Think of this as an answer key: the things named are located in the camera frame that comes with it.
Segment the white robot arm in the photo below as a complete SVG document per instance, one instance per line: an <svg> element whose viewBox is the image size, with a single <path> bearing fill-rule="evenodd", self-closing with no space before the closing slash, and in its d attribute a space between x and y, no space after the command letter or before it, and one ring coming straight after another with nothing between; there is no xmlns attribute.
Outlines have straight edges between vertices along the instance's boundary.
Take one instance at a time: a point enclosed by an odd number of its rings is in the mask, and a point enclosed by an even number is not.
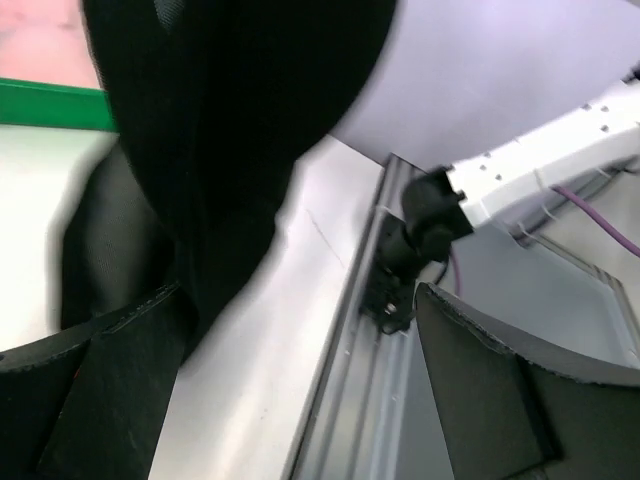
<svg viewBox="0 0 640 480"><path fill-rule="evenodd" d="M640 154L640 83L619 82L600 98L447 173L476 228L527 197Z"/></svg>

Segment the pink surface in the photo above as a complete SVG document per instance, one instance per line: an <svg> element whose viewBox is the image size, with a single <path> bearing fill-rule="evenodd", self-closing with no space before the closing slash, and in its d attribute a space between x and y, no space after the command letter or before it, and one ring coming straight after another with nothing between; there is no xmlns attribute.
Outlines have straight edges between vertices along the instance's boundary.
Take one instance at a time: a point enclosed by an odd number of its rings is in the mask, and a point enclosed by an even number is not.
<svg viewBox="0 0 640 480"><path fill-rule="evenodd" d="M0 77L99 88L78 0L0 0Z"/></svg>

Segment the green edge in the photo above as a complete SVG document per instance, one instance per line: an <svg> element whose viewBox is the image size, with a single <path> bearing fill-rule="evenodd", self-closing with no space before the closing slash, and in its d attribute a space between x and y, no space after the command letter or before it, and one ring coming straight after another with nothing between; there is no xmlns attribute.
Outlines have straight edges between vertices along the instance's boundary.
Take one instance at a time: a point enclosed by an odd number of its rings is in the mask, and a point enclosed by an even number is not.
<svg viewBox="0 0 640 480"><path fill-rule="evenodd" d="M101 90L0 78L0 124L116 131Z"/></svg>

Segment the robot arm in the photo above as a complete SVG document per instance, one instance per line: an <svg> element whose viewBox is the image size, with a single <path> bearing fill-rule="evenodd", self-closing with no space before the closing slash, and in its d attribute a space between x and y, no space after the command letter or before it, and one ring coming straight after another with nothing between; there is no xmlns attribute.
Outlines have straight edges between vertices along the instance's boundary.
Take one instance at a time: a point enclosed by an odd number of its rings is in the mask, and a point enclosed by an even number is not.
<svg viewBox="0 0 640 480"><path fill-rule="evenodd" d="M447 176L478 227L518 202L640 153L640 84L603 96L505 145L453 165Z"/></svg>
<svg viewBox="0 0 640 480"><path fill-rule="evenodd" d="M404 221L388 219L370 274L367 298L375 300L364 308L383 330L406 328L415 280L447 258L454 240L531 196L639 153L640 82L620 82L505 145L425 173L403 192Z"/></svg>

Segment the black mesh fabric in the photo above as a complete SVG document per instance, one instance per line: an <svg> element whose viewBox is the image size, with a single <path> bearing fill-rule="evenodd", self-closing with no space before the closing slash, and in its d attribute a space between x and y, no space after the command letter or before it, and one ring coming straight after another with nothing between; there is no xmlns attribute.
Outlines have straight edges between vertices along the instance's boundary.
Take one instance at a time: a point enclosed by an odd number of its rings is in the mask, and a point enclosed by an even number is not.
<svg viewBox="0 0 640 480"><path fill-rule="evenodd" d="M61 259L62 328L123 308L165 281L173 244L117 143L87 179Z"/></svg>
<svg viewBox="0 0 640 480"><path fill-rule="evenodd" d="M82 254L63 262L61 326L122 306L175 261L199 314L192 351L269 249L296 159L363 88L395 0L83 4L122 152L66 234Z"/></svg>

